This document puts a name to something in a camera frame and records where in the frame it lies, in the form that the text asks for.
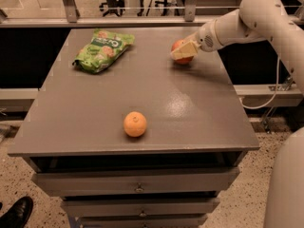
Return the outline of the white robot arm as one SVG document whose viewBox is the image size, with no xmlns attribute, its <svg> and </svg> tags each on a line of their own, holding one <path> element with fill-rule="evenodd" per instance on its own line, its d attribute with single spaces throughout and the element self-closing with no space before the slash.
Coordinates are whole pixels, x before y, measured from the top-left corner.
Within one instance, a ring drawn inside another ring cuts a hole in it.
<svg viewBox="0 0 304 228">
<path fill-rule="evenodd" d="M 194 57 L 232 44 L 266 40 L 304 93 L 304 30 L 287 14 L 281 0 L 241 0 L 239 8 L 185 37 L 170 53 L 174 60 Z"/>
</svg>

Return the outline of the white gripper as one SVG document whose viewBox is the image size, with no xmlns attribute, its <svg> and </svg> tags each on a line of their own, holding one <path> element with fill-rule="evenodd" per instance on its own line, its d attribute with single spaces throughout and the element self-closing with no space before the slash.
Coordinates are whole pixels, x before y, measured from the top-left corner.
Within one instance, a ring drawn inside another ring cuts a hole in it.
<svg viewBox="0 0 304 228">
<path fill-rule="evenodd" d="M 212 52 L 222 48 L 216 34 L 216 23 L 209 22 L 201 26 L 197 32 L 187 36 L 185 43 L 171 51 L 173 60 L 181 60 L 193 57 L 198 54 L 199 49 L 205 52 Z"/>
</svg>

